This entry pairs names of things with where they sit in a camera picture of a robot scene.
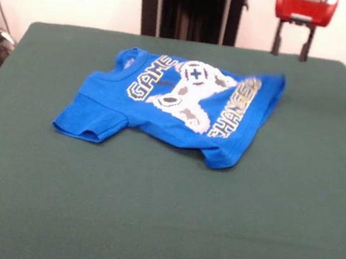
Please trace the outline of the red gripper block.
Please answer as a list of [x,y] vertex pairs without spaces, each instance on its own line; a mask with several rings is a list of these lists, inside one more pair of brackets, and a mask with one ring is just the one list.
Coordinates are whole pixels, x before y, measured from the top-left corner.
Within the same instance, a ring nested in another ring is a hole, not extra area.
[[[275,13],[279,20],[276,29],[275,39],[273,39],[271,54],[279,54],[281,44],[281,30],[286,21],[296,21],[317,27],[327,27],[333,18],[333,14],[338,6],[338,0],[276,0]],[[316,27],[309,27],[309,36],[302,46],[299,61],[306,62],[313,41]]]

